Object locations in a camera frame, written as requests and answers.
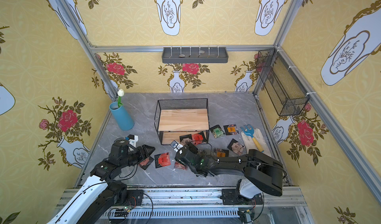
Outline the green label tea bag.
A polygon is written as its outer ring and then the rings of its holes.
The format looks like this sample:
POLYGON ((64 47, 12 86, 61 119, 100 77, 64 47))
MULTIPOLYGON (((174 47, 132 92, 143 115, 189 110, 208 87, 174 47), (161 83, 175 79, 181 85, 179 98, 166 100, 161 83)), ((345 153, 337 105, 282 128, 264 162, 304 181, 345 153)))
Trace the green label tea bag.
POLYGON ((225 135, 225 132, 220 125, 215 125, 211 127, 209 130, 212 133, 214 138, 219 138, 225 135))

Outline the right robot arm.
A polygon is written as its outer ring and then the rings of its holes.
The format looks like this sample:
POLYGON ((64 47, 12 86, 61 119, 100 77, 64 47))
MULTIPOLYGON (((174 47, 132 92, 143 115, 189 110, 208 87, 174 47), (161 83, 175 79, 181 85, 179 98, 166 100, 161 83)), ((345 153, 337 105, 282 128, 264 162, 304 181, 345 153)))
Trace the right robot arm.
POLYGON ((286 171, 282 163, 256 149, 237 157, 200 155, 191 143, 171 143, 176 151, 175 160, 187 166, 196 176, 207 177, 222 174, 239 175, 235 189, 223 189, 224 205, 240 205, 254 201, 261 193, 280 197, 283 194, 283 179, 286 171))

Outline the red label tea bag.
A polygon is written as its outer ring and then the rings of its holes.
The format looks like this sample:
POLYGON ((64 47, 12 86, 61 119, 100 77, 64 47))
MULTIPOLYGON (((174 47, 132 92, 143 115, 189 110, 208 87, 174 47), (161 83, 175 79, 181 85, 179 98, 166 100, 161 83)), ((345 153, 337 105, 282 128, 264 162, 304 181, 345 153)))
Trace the red label tea bag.
POLYGON ((166 167, 171 164, 170 154, 162 153, 154 156, 155 159, 155 168, 166 167))

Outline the red tea bag shelf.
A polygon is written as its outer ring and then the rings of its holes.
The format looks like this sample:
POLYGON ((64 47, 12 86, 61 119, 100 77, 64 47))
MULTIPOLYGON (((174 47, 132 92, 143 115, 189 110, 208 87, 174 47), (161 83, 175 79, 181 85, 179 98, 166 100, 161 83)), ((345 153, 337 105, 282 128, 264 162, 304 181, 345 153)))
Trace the red tea bag shelf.
POLYGON ((199 132, 191 135, 192 143, 194 145, 203 144, 207 142, 204 132, 199 132))

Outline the orange label tea bag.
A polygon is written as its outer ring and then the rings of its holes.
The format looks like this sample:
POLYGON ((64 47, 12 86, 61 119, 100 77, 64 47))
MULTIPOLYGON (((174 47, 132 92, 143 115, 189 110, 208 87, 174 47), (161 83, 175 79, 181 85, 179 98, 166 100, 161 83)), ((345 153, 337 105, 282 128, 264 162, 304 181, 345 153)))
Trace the orange label tea bag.
POLYGON ((226 135, 237 135, 239 134, 239 131, 237 129, 236 124, 229 124, 229 125, 224 125, 224 132, 226 135))

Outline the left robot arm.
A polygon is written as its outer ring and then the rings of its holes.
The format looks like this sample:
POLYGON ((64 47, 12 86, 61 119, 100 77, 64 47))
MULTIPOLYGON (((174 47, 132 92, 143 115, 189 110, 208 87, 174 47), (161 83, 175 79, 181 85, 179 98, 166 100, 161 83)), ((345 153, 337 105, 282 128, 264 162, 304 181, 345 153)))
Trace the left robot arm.
POLYGON ((132 201, 139 206, 143 190, 128 190, 124 179, 116 180, 125 167, 136 167, 149 158, 155 147, 134 147, 129 140, 118 138, 111 146, 109 156, 90 172, 81 189, 49 221, 50 224, 94 224, 112 206, 121 206, 132 201))

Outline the pink label black tea bag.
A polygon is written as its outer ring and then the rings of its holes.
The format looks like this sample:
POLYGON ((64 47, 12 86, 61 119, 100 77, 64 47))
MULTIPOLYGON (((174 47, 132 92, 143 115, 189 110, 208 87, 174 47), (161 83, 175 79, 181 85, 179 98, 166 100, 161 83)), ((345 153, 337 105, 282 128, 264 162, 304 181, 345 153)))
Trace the pink label black tea bag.
POLYGON ((175 162, 175 164, 174 164, 174 168, 175 168, 175 169, 180 169, 180 170, 187 170, 187 169, 188 169, 187 166, 182 165, 182 164, 179 163, 179 162, 175 162))

